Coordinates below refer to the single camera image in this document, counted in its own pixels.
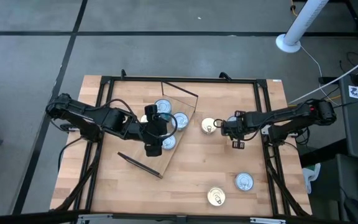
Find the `white cable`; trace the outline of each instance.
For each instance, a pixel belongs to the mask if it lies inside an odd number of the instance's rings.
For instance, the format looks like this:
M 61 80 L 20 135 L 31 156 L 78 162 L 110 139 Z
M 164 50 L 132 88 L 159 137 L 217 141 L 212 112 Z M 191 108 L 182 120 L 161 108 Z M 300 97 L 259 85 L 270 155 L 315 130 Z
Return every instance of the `white cable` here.
M 306 54 L 308 54 L 309 55 L 309 57 L 311 58 L 311 59 L 313 59 L 314 60 L 314 62 L 316 62 L 316 64 L 317 64 L 317 66 L 318 66 L 318 71 L 320 72 L 320 77 L 323 77 L 323 73 L 321 72 L 321 67 L 320 67 L 320 64 L 316 61 L 316 59 L 314 59 L 314 57 L 313 56 L 311 56 L 310 54 L 309 54 L 309 52 L 301 45 L 301 48 L 306 52 Z M 333 102 L 333 100 L 332 99 L 330 99 L 330 97 L 328 97 L 328 95 L 327 95 L 327 93 L 326 92 L 324 92 L 324 90 L 323 89 L 320 89 L 323 93 L 324 93 L 324 95 L 326 95 L 326 98 L 327 99 L 329 99 L 332 103 L 334 103 L 336 106 L 339 106 L 339 104 L 337 104 L 337 103 L 335 103 L 335 102 Z
M 322 87 L 319 87 L 319 88 L 317 88 L 317 89 L 315 89 L 315 90 L 313 90 L 313 91 L 311 91 L 311 92 L 309 92 L 309 93 L 307 93 L 307 94 L 305 94 L 305 95 L 303 95 L 303 96 L 301 96 L 301 97 L 299 97 L 299 98 L 297 98 L 297 99 L 295 99 L 295 100 L 289 102 L 289 104 L 294 103 L 294 102 L 296 102 L 296 101 L 298 101 L 298 100 L 300 100 L 300 99 L 302 99 L 302 98 L 304 98 L 304 97 L 306 97 L 306 96 L 308 96 L 308 95 L 310 95 L 310 94 L 312 94 L 312 93 L 314 93 L 314 92 L 316 92 L 316 91 L 318 91 L 318 90 L 323 89 L 323 88 L 326 87 L 326 86 L 329 86 L 329 85 L 333 84 L 334 82 L 336 82 L 336 81 L 340 80 L 341 78 L 345 77 L 346 75 L 350 74 L 351 72 L 353 72 L 353 71 L 354 71 L 355 69 L 357 69 L 357 68 L 358 68 L 358 65 L 356 65 L 354 68 L 350 69 L 349 71 L 347 71 L 345 74 L 341 75 L 340 77 L 337 77 L 337 78 L 334 79 L 333 81 L 331 81 L 331 82 L 329 82 L 329 83 L 323 85 Z

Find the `gray floor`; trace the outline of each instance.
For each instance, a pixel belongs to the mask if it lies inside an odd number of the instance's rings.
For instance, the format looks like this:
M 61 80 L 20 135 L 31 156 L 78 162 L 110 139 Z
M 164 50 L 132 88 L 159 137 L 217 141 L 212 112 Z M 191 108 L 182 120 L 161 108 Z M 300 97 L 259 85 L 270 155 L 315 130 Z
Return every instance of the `gray floor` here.
M 0 30 L 70 31 L 80 5 L 80 0 L 0 0 Z M 89 0 L 80 30 L 285 32 L 293 19 L 287 0 Z M 347 8 L 336 3 L 328 4 L 310 27 L 318 32 L 353 30 Z M 68 38 L 0 37 L 0 215 L 11 212 Z M 342 73 L 339 60 L 350 68 L 346 52 L 358 53 L 358 39 L 301 41 L 327 76 Z M 122 68 L 128 75 L 217 77 L 225 71 L 231 77 L 281 79 L 289 101 L 315 89 L 319 77 L 307 54 L 279 51 L 274 37 L 77 37 L 61 92 L 76 98 L 83 75 L 118 75 Z M 311 128 L 310 146 L 344 137 L 341 111 L 337 114 L 334 125 Z M 24 212 L 48 210 L 66 138 L 53 126 L 48 130 Z

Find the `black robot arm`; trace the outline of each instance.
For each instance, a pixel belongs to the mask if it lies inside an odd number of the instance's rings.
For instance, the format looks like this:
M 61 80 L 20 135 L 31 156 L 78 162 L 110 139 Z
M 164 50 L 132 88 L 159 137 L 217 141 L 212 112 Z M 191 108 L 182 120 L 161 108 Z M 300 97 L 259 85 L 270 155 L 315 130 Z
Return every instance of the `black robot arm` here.
M 290 133 L 295 133 L 312 124 L 330 125 L 336 120 L 336 114 L 330 102 L 324 100 L 308 100 L 296 106 L 274 110 L 266 113 L 252 111 L 236 111 L 235 121 L 221 121 L 221 134 L 229 136 L 233 141 L 232 147 L 237 149 L 244 148 L 246 134 L 255 133 L 266 125 L 271 125 L 268 129 L 269 140 L 273 144 L 282 143 Z M 289 123 L 277 126 L 275 123 L 289 121 Z
M 81 137 L 91 142 L 99 142 L 106 132 L 123 140 L 144 142 L 147 156 L 162 154 L 168 121 L 159 116 L 156 105 L 145 107 L 148 122 L 140 123 L 131 111 L 107 105 L 95 108 L 62 93 L 48 104 L 46 112 L 52 119 L 67 120 L 80 130 Z

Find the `wooden tabletop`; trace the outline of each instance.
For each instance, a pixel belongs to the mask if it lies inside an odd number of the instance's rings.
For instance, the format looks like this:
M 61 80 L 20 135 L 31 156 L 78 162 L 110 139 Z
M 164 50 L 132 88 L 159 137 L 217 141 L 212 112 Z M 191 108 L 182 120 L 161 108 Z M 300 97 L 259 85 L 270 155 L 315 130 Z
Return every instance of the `wooden tabletop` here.
M 100 79 L 101 76 L 85 76 L 78 100 L 95 105 Z M 267 83 L 272 109 L 287 107 L 282 82 L 267 80 Z M 204 118 L 227 119 L 235 110 L 256 111 L 253 86 L 236 83 L 173 84 L 197 94 L 199 98 L 196 112 L 163 178 L 153 176 L 117 155 L 117 152 L 133 154 L 134 147 L 143 147 L 141 142 L 123 141 L 105 134 L 91 211 L 272 216 L 260 134 L 247 141 L 246 148 L 240 150 L 233 149 L 230 140 L 220 135 L 220 130 L 211 135 L 201 130 Z M 114 83 L 112 97 L 126 101 L 134 113 L 141 117 L 144 106 L 154 103 L 155 96 L 161 94 L 160 90 L 160 82 L 119 81 Z M 262 89 L 260 95 L 265 109 Z M 115 102 L 111 107 L 124 109 Z M 79 133 L 70 133 L 68 142 L 78 137 Z M 292 138 L 286 141 L 295 144 Z M 50 208 L 59 206 L 77 184 L 85 147 L 85 141 L 78 141 L 66 149 Z M 280 146 L 280 155 L 287 188 L 302 208 L 311 213 L 298 152 L 289 145 L 283 145 Z M 247 172 L 254 178 L 254 187 L 248 192 L 234 185 L 234 178 L 240 172 Z M 226 201 L 222 206 L 209 204 L 206 195 L 211 187 L 220 187 L 226 193 Z M 86 185 L 80 208 L 85 207 L 87 189 Z M 278 210 L 283 213 L 277 186 L 276 197 Z

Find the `tin can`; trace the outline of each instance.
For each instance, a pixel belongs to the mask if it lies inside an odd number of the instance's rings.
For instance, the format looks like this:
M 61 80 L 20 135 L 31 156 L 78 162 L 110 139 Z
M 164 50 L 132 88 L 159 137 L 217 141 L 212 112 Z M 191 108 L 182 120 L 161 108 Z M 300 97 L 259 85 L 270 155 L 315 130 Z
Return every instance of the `tin can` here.
M 201 122 L 201 129 L 205 134 L 212 134 L 216 130 L 214 121 L 213 118 L 205 118 L 203 122 Z
M 185 115 L 182 112 L 177 112 L 173 116 L 178 121 L 178 131 L 183 130 L 189 123 L 189 119 L 188 119 L 187 115 Z M 176 126 L 175 120 L 172 118 L 171 121 L 172 121 L 172 127 L 175 128 L 175 126 Z
M 239 173 L 234 183 L 238 189 L 243 191 L 248 191 L 254 186 L 253 178 L 246 172 Z
M 224 200 L 226 199 L 226 196 L 225 196 L 223 190 L 220 189 L 219 187 L 211 188 L 211 190 L 209 190 L 209 192 L 207 194 L 207 197 L 208 197 L 208 201 L 213 206 L 221 206 L 223 204 Z
M 146 116 L 146 115 L 143 115 L 143 116 L 140 118 L 140 122 L 141 122 L 141 123 L 147 122 L 147 116 Z
M 155 104 L 157 105 L 158 113 L 171 113 L 172 105 L 168 100 L 166 99 L 157 100 Z M 166 119 L 167 121 L 169 121 L 170 119 L 169 115 L 161 115 L 161 117 L 163 119 Z
M 169 138 L 164 139 L 162 141 L 162 148 L 165 150 L 171 150 L 175 147 L 177 140 L 174 136 L 170 136 Z
M 227 121 L 236 121 L 236 117 L 235 116 L 231 116 L 231 117 L 229 117 L 228 119 L 227 119 Z

